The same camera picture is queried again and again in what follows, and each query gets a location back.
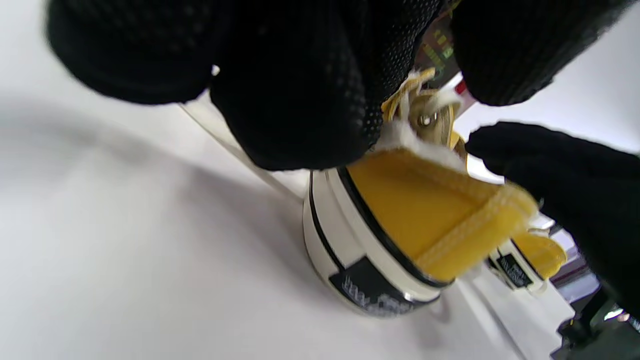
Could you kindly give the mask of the person's right hand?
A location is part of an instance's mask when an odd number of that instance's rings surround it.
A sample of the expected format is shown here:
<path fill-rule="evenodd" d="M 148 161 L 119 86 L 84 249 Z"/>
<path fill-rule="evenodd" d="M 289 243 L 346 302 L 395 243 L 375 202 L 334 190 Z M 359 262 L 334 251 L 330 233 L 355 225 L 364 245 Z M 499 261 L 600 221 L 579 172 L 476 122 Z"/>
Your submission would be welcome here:
<path fill-rule="evenodd" d="M 499 121 L 466 150 L 516 183 L 573 238 L 591 271 L 634 318 L 640 312 L 640 160 L 535 124 Z"/>

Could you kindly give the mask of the person's left hand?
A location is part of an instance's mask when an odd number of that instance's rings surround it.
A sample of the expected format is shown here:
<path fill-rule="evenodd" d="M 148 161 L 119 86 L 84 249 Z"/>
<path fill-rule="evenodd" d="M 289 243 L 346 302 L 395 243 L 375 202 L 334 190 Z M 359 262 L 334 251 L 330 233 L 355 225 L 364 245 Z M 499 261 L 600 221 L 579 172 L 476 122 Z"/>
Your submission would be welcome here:
<path fill-rule="evenodd" d="M 463 0 L 455 63 L 478 102 L 521 104 L 621 18 L 631 0 Z M 140 105 L 208 91 L 269 171 L 358 160 L 444 0 L 48 0 L 57 59 L 99 94 Z"/>

